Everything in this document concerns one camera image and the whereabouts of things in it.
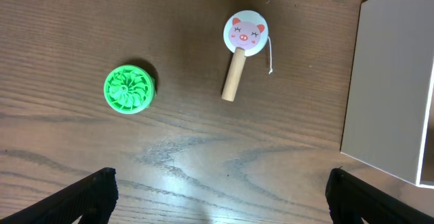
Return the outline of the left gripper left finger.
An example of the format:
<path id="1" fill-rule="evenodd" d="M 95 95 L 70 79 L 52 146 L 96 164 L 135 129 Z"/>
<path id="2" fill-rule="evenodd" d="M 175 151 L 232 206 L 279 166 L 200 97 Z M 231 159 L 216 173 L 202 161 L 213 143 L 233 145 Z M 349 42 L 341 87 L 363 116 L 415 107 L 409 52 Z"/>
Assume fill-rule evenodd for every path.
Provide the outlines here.
<path id="1" fill-rule="evenodd" d="M 1 223 L 108 223 L 119 199 L 115 174 L 114 168 L 103 168 Z"/>

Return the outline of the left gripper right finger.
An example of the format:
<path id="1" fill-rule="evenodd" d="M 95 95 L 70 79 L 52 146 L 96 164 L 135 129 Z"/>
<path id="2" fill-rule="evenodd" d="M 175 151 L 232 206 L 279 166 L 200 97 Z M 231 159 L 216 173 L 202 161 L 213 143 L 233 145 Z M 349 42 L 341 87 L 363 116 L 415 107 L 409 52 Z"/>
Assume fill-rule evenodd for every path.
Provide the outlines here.
<path id="1" fill-rule="evenodd" d="M 325 197 L 334 224 L 433 224 L 433 217 L 400 202 L 340 168 L 331 170 Z"/>

